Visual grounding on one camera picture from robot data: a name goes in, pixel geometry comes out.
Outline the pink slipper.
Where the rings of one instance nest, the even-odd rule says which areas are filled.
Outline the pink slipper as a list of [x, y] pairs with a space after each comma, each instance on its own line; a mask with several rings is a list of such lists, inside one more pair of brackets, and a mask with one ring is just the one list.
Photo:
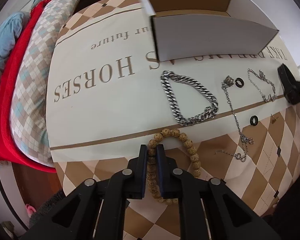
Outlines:
[[29, 204], [26, 204], [25, 208], [29, 217], [31, 217], [34, 213], [36, 213], [36, 209]]

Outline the cream printed tablecloth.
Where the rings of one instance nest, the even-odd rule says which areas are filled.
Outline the cream printed tablecloth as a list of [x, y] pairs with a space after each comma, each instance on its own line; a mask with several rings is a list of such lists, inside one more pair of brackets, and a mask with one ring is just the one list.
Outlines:
[[209, 55], [158, 62], [138, 0], [102, 0], [63, 25], [46, 97], [52, 159], [65, 194], [88, 178], [126, 168], [175, 121], [160, 76], [198, 80], [218, 100], [218, 114], [181, 127], [197, 150], [200, 178], [217, 177], [258, 215], [300, 174], [300, 103], [291, 106], [277, 76], [297, 66], [281, 38], [257, 55]]

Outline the red blanket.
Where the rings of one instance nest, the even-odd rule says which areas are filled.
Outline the red blanket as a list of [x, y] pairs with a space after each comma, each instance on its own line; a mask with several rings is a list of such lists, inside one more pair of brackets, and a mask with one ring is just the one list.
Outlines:
[[47, 173], [56, 173], [54, 167], [37, 163], [27, 157], [16, 146], [10, 128], [10, 110], [15, 83], [22, 59], [29, 44], [32, 31], [41, 16], [44, 7], [52, 0], [43, 0], [31, 11], [30, 19], [21, 32], [5, 66], [0, 80], [0, 161], [6, 160], [34, 168]]

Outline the checkered quilt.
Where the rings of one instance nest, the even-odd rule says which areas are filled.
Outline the checkered quilt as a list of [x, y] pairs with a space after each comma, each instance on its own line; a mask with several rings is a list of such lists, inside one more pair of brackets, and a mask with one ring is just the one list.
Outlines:
[[10, 111], [14, 145], [22, 157], [53, 167], [45, 121], [47, 79], [60, 29], [79, 0], [52, 0], [43, 7], [18, 71]]

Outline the white cardboard box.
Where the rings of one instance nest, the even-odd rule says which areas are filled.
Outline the white cardboard box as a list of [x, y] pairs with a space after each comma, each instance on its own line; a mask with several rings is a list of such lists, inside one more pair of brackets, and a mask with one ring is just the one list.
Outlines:
[[279, 32], [252, 0], [140, 0], [159, 61], [260, 53]]

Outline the light blue blanket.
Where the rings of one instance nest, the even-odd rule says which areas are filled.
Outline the light blue blanket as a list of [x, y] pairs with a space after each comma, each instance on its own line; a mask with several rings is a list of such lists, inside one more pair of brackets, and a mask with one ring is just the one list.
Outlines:
[[0, 25], [0, 79], [6, 61], [30, 18], [28, 12], [16, 12]]

